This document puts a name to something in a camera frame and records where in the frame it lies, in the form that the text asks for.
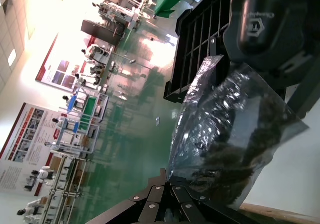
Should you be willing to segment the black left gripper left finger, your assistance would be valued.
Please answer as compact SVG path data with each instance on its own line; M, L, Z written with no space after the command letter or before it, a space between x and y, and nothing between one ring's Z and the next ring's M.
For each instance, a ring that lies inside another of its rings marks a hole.
M89 224L155 224L167 183L166 170L148 180L142 191L120 202L92 220Z

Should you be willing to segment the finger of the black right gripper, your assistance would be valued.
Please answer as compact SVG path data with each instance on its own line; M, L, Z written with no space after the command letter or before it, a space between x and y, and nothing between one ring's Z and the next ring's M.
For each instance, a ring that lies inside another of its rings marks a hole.
M320 99L320 68L298 68L289 74L285 102L303 119Z

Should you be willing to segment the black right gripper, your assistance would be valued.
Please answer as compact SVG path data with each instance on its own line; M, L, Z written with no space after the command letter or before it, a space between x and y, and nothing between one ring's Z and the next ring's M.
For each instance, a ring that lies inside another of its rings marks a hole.
M223 41L234 63L271 71L309 60L319 49L320 0L231 0L230 11ZM218 54L213 36L209 56Z

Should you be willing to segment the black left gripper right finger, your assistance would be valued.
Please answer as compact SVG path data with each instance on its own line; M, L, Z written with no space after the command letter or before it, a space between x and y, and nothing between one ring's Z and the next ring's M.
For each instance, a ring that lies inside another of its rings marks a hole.
M207 195L192 190L185 178L172 176L166 207L167 223L184 224L251 224L249 217L213 202Z

